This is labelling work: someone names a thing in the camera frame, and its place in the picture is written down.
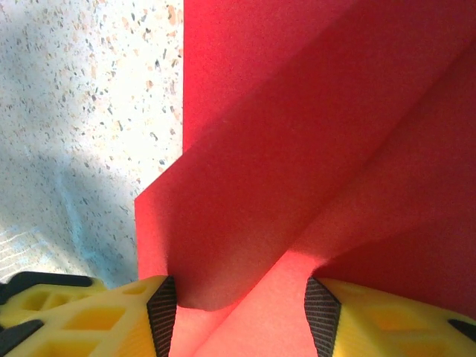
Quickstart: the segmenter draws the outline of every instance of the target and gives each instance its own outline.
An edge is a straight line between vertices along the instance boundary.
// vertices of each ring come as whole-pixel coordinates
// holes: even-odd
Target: red paper
[[[476,316],[476,9],[327,2],[186,4],[187,151],[136,200],[172,356],[308,356],[315,269]]]

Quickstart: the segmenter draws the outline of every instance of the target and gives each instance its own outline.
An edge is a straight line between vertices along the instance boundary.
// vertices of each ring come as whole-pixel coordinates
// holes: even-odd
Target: speckled floor
[[[137,278],[134,198],[181,153],[183,1],[0,2],[0,280]]]

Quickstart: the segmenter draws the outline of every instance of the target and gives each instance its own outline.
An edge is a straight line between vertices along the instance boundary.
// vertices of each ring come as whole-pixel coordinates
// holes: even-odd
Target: yellow plastic piece
[[[147,301],[151,277],[28,316],[45,323],[7,357],[155,357]]]
[[[38,284],[12,296],[6,304],[0,305],[0,326],[4,328],[31,320],[38,311],[53,309],[72,301],[104,292],[107,288],[98,279],[92,279],[91,286],[63,286]]]
[[[319,279],[340,301],[332,357],[469,357],[476,344],[448,323],[456,312],[338,280]]]

